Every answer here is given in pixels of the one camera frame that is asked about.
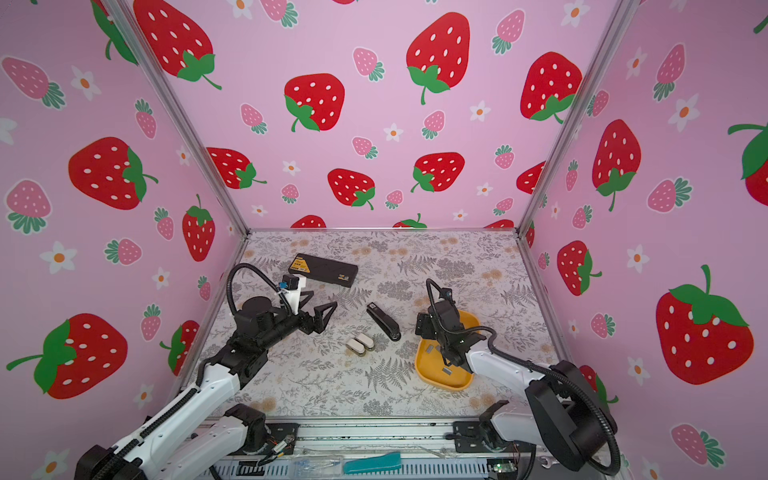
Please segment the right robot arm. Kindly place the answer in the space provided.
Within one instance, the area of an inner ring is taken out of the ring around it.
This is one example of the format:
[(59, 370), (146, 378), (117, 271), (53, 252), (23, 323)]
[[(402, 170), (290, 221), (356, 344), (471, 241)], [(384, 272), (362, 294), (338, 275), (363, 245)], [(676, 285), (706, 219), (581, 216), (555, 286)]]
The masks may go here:
[(620, 472), (617, 423), (574, 364), (561, 361), (542, 366), (500, 350), (494, 329), (466, 328), (449, 300), (420, 313), (415, 333), (435, 340), (449, 367), (486, 377), (527, 399), (528, 415), (514, 413), (507, 401), (486, 409), (479, 417), (474, 442), (489, 450), (512, 443), (543, 446), (571, 471), (588, 465), (605, 476)]

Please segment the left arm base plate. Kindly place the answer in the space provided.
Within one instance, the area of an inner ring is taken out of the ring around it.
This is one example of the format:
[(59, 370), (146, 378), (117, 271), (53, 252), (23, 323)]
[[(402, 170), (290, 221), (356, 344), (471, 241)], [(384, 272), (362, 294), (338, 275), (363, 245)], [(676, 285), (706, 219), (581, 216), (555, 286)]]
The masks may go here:
[(266, 456), (275, 446), (284, 443), (284, 448), (279, 452), (284, 456), (294, 453), (298, 438), (298, 423), (267, 423), (262, 434), (256, 437), (252, 445), (245, 445), (233, 452), (233, 455)]

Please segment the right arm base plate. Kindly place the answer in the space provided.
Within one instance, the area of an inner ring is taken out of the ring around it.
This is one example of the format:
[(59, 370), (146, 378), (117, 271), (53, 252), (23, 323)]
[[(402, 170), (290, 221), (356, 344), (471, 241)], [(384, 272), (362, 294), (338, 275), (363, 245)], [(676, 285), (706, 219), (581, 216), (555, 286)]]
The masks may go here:
[(458, 453), (530, 453), (534, 448), (533, 444), (527, 442), (503, 440), (492, 431), (489, 422), (479, 420), (455, 421), (445, 439), (454, 443)]

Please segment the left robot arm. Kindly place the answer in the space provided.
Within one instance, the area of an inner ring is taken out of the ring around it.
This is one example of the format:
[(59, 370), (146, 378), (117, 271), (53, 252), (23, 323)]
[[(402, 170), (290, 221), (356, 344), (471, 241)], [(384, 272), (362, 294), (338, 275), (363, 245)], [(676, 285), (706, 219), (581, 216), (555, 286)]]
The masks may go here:
[(197, 428), (257, 375), (268, 351), (296, 331), (322, 333), (337, 305), (304, 311), (312, 298), (297, 286), (280, 289), (278, 305), (266, 296), (233, 306), (236, 330), (200, 365), (196, 380), (137, 430), (106, 448), (88, 450), (77, 462), (77, 479), (194, 479), (221, 458), (256, 453), (268, 442), (263, 412), (248, 405), (229, 408), (205, 433)]

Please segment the black stapler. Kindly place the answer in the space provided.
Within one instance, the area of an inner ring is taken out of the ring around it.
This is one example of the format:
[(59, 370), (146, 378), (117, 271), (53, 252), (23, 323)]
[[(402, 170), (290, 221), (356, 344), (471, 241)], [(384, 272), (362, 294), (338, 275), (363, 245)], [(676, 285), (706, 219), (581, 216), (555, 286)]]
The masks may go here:
[(366, 312), (391, 341), (397, 342), (401, 339), (399, 324), (376, 303), (369, 303), (366, 306)]

